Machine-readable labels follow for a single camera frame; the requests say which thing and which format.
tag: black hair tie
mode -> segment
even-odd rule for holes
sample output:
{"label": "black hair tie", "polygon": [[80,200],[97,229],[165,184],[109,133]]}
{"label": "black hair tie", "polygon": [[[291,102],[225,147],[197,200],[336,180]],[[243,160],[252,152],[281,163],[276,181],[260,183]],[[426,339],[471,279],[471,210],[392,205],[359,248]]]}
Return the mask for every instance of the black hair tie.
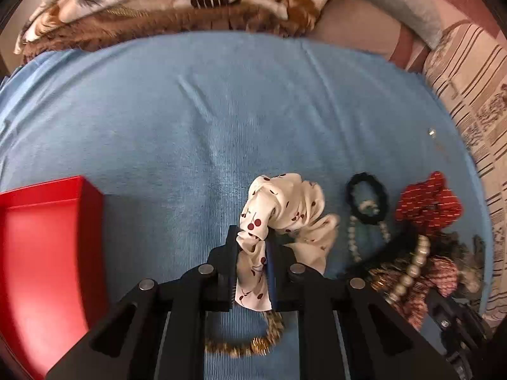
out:
{"label": "black hair tie", "polygon": [[[377,195],[379,212],[373,216],[361,213],[361,211],[359,211],[359,207],[356,205],[354,196],[352,195],[354,188],[359,183],[363,182],[368,183]],[[385,219],[387,210],[389,209],[389,206],[387,204],[387,193],[385,192],[384,186],[374,176],[368,173],[359,173],[352,176],[345,188],[345,201],[347,201],[347,204],[350,206],[352,215],[355,216],[363,224],[377,225],[379,221]]]}

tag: patterned pillow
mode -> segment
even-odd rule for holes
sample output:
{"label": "patterned pillow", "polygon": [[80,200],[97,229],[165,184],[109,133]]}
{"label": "patterned pillow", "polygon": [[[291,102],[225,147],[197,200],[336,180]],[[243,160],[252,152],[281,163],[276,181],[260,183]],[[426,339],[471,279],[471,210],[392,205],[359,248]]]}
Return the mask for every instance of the patterned pillow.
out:
{"label": "patterned pillow", "polygon": [[494,235],[484,318],[495,327],[507,315],[507,50],[482,27],[462,24],[430,54],[424,74],[455,121],[483,184]]}

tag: pearl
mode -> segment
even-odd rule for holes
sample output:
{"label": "pearl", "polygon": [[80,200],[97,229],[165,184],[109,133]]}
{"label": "pearl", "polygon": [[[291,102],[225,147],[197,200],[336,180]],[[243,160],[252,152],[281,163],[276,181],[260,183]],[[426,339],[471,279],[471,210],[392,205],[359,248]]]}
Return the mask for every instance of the pearl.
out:
{"label": "pearl", "polygon": [[402,297],[407,293],[407,288],[403,284],[396,284],[395,285],[395,294]]}
{"label": "pearl", "polygon": [[423,247],[429,247],[429,245],[430,245],[429,238],[426,236],[420,235],[419,238],[417,239],[417,245],[423,246]]}
{"label": "pearl", "polygon": [[414,284],[414,279],[412,277],[410,277],[409,275],[404,274],[400,278],[400,283],[403,284],[405,287],[411,287],[412,284]]}
{"label": "pearl", "polygon": [[410,264],[407,267],[407,274],[410,277],[413,277],[415,279],[415,278],[419,277],[419,275],[421,274],[421,269],[419,267],[417,267],[416,265]]}
{"label": "pearl", "polygon": [[422,267],[426,264],[426,256],[417,255],[412,258],[412,264],[418,267]]}
{"label": "pearl", "polygon": [[400,297],[391,291],[391,293],[389,293],[389,298],[394,302],[396,303],[398,300],[400,300]]}
{"label": "pearl", "polygon": [[427,257],[429,255],[429,247],[417,246],[415,251],[417,254],[424,257]]}

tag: red box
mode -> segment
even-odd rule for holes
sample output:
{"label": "red box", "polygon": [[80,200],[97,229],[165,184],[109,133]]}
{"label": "red box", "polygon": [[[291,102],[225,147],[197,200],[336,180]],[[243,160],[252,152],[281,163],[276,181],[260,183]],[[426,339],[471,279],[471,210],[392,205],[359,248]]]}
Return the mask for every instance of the red box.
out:
{"label": "red box", "polygon": [[0,333],[35,380],[107,311],[101,224],[84,177],[0,193]]}

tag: metal rivet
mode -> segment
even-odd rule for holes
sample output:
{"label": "metal rivet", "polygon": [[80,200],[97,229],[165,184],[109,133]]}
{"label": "metal rivet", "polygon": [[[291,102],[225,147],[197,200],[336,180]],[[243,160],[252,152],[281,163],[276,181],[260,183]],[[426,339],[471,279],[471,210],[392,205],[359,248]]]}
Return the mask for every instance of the metal rivet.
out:
{"label": "metal rivet", "polygon": [[142,291],[151,290],[154,288],[155,282],[152,279],[144,279],[139,282],[139,288]]}
{"label": "metal rivet", "polygon": [[215,268],[211,264],[204,263],[201,264],[197,270],[199,270],[201,274],[211,274]]}
{"label": "metal rivet", "polygon": [[356,289],[356,290],[361,290],[363,289],[364,287],[366,287],[366,283],[364,282],[363,279],[360,279],[359,277],[354,277],[351,281],[350,281],[350,286],[353,288],[353,289]]}
{"label": "metal rivet", "polygon": [[294,273],[294,274],[303,274],[306,270],[306,267],[304,264],[294,263],[293,265],[291,265],[289,270],[291,271],[291,273]]}

